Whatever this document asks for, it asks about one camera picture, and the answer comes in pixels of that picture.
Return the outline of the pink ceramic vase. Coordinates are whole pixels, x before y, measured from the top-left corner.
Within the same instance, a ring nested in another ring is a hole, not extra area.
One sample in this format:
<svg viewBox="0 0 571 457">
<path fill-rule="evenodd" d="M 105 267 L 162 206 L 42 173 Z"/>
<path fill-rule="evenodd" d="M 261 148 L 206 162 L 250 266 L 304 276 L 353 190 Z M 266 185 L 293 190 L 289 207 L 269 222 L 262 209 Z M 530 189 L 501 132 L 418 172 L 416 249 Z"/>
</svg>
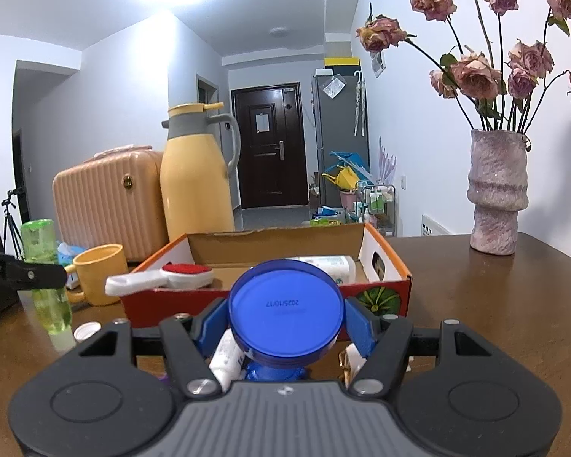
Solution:
<svg viewBox="0 0 571 457">
<path fill-rule="evenodd" d="M 470 246 L 481 253 L 516 252 L 518 215 L 528 207 L 527 151 L 521 134 L 470 132 L 467 198 L 474 205 Z"/>
</svg>

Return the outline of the cream cube charger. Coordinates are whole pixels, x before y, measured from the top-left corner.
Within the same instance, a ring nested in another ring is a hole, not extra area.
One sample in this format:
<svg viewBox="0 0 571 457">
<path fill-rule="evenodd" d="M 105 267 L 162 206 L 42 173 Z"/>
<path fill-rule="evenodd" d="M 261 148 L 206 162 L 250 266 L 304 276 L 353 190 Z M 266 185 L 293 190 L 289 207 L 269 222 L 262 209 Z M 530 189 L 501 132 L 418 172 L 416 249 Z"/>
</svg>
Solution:
<svg viewBox="0 0 571 457">
<path fill-rule="evenodd" d="M 360 354 L 357 347 L 351 342 L 338 354 L 338 362 L 342 371 L 341 381 L 348 387 L 357 373 L 366 363 L 366 359 Z"/>
</svg>

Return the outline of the yellow box on fridge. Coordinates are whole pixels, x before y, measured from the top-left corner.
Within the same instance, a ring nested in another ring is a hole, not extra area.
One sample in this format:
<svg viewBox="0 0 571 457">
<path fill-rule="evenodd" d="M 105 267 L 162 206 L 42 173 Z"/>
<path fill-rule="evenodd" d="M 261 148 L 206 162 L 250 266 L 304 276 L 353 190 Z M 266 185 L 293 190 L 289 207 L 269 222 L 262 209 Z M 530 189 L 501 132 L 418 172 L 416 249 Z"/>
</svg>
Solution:
<svg viewBox="0 0 571 457">
<path fill-rule="evenodd" d="M 328 67 L 359 67 L 360 59 L 356 57 L 326 57 L 324 65 Z"/>
</svg>

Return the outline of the blue tissue pack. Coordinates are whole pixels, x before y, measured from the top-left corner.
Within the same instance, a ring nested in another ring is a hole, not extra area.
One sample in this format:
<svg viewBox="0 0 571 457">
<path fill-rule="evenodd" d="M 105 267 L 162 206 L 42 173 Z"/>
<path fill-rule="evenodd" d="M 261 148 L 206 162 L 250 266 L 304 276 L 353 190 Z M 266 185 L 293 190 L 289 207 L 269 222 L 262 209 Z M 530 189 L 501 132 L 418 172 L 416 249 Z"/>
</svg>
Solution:
<svg viewBox="0 0 571 457">
<path fill-rule="evenodd" d="M 74 258 L 77 257 L 79 254 L 85 251 L 84 248 L 81 246 L 70 246 L 67 243 L 61 241 L 57 245 L 57 257 L 58 263 L 63 267 L 68 267 L 74 261 Z M 76 271 L 69 271 L 68 272 L 68 281 L 65 284 L 65 287 L 73 291 L 79 286 L 79 278 Z"/>
</svg>

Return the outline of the red white lint brush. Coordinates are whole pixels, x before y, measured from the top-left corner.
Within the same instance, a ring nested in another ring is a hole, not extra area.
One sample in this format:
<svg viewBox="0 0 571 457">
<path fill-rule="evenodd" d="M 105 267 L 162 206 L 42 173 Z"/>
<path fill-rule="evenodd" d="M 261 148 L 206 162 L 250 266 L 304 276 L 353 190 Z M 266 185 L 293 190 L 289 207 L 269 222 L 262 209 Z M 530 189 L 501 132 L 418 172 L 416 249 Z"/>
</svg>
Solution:
<svg viewBox="0 0 571 457">
<path fill-rule="evenodd" d="M 198 290 L 214 280 L 214 271 L 198 264 L 168 263 L 160 269 L 112 275 L 106 278 L 105 293 L 124 297 L 151 289 Z"/>
</svg>

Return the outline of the yellow thermos jug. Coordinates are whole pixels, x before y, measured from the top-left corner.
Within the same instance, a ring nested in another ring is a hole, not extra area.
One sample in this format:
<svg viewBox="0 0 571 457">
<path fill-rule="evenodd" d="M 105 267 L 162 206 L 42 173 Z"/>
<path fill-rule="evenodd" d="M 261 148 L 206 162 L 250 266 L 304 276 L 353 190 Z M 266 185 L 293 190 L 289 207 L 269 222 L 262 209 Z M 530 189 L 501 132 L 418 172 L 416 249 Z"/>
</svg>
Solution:
<svg viewBox="0 0 571 457">
<path fill-rule="evenodd" d="M 168 139 L 159 182 L 169 240 L 184 234 L 235 229 L 230 176 L 237 168 L 241 136 L 237 120 L 221 113 L 222 102 L 184 103 L 169 109 Z M 231 127 L 233 154 L 223 158 L 212 129 Z"/>
</svg>

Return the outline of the white plastic jar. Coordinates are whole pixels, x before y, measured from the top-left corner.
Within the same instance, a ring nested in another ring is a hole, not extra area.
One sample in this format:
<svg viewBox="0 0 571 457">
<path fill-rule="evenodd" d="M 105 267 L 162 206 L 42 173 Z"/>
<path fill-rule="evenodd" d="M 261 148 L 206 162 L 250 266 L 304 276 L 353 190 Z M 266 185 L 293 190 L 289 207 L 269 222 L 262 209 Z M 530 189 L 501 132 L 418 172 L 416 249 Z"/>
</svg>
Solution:
<svg viewBox="0 0 571 457">
<path fill-rule="evenodd" d="M 299 256 L 292 257 L 292 260 L 305 262 L 320 268 L 339 286 L 352 285 L 357 278 L 356 262 L 351 256 Z"/>
</svg>

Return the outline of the pink ribbed suitcase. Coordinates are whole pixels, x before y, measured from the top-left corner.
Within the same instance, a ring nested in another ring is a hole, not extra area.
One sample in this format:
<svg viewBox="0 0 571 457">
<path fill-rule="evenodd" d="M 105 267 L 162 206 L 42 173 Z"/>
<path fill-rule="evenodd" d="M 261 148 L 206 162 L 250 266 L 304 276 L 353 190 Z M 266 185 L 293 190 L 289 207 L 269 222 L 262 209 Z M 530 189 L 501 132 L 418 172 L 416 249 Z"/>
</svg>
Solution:
<svg viewBox="0 0 571 457">
<path fill-rule="evenodd" d="M 119 243 L 131 263 L 161 250 L 168 243 L 162 158 L 149 145 L 130 144 L 58 172 L 52 194 L 62 240 L 86 249 Z"/>
</svg>

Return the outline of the purple gear-shaped cap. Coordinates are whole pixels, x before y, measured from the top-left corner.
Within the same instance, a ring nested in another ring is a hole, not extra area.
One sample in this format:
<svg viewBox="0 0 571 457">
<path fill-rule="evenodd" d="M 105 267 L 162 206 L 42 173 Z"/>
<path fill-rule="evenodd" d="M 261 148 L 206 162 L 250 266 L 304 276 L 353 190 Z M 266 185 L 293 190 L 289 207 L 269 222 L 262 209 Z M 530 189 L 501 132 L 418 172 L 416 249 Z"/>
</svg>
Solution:
<svg viewBox="0 0 571 457">
<path fill-rule="evenodd" d="M 164 385 L 169 386 L 169 387 L 172 386 L 168 374 L 162 374 L 161 376 L 158 377 L 158 379 L 159 379 Z"/>
</svg>

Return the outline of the yellow watering can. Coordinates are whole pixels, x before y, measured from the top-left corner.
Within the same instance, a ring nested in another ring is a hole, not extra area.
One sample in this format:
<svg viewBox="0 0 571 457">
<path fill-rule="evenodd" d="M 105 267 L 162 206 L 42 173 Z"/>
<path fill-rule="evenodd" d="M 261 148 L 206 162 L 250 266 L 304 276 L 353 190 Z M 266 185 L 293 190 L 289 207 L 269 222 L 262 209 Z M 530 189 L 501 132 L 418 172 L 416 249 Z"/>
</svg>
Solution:
<svg viewBox="0 0 571 457">
<path fill-rule="evenodd" d="M 340 191 L 354 191 L 359 183 L 359 176 L 352 170 L 351 166 L 340 166 L 336 176 L 323 172 L 322 178 L 337 187 Z"/>
</svg>

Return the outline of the red cardboard box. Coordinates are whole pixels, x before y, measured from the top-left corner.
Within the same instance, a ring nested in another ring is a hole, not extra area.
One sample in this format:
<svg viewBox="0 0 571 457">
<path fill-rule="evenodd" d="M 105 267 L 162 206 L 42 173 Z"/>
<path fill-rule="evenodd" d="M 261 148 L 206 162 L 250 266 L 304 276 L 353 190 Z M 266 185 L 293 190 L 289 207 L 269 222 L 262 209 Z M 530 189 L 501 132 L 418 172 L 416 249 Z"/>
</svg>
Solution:
<svg viewBox="0 0 571 457">
<path fill-rule="evenodd" d="M 196 290 L 150 287 L 121 297 L 134 326 L 155 326 L 178 313 L 196 315 L 212 300 L 226 297 L 236 319 L 249 326 L 280 320 L 294 310 L 303 329 L 317 325 L 345 337 L 348 297 L 358 298 L 377 316 L 405 316 L 412 292 L 412 274 L 368 224 L 183 235 L 136 271 L 167 264 L 208 267 L 213 282 Z"/>
</svg>

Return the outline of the blue round lid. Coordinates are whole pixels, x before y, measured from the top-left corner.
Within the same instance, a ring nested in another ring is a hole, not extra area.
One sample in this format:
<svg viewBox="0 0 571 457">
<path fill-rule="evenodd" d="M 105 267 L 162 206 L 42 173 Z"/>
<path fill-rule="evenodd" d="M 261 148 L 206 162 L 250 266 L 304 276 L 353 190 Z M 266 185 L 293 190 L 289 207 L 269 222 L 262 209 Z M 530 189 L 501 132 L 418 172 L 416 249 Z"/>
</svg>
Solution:
<svg viewBox="0 0 571 457">
<path fill-rule="evenodd" d="M 337 341 L 345 301 L 326 272 L 292 259 L 246 271 L 228 297 L 234 339 L 248 358 L 246 378 L 294 382 Z"/>
</svg>

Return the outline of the grey refrigerator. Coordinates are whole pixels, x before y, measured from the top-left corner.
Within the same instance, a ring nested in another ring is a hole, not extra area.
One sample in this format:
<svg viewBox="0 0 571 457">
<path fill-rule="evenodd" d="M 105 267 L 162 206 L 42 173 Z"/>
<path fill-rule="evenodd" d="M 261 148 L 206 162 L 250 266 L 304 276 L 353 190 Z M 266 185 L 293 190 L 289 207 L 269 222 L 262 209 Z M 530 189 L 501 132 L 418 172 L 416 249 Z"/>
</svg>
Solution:
<svg viewBox="0 0 571 457">
<path fill-rule="evenodd" d="M 316 129 L 317 166 L 320 172 L 321 204 L 338 208 L 338 188 L 325 179 L 324 172 L 335 174 L 340 160 L 332 152 L 354 153 L 369 168 L 369 145 L 366 135 L 355 135 L 358 77 L 354 75 L 315 75 L 313 88 L 314 129 Z"/>
</svg>

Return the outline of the green spray bottle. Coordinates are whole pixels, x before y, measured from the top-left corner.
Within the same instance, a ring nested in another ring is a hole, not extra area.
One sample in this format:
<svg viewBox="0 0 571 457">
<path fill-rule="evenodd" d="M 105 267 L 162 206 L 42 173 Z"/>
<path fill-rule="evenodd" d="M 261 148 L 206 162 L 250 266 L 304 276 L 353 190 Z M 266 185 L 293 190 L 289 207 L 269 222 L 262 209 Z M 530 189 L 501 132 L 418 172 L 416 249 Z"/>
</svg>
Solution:
<svg viewBox="0 0 571 457">
<path fill-rule="evenodd" d="M 67 352 L 75 345 L 75 339 L 72 310 L 65 292 L 67 273 L 58 262 L 54 221 L 29 221 L 20 232 L 37 317 L 55 351 Z"/>
</svg>

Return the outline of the small white tube bottle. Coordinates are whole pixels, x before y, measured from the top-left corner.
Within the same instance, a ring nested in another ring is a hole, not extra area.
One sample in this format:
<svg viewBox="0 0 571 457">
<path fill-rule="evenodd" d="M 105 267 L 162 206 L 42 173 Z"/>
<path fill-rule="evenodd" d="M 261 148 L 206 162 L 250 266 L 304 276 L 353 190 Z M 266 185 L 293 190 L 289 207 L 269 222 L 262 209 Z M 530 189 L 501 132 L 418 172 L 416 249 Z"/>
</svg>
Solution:
<svg viewBox="0 0 571 457">
<path fill-rule="evenodd" d="M 231 329 L 227 329 L 217 345 L 209 363 L 212 374 L 223 392 L 229 390 L 233 381 L 241 379 L 244 352 L 239 348 Z"/>
</svg>

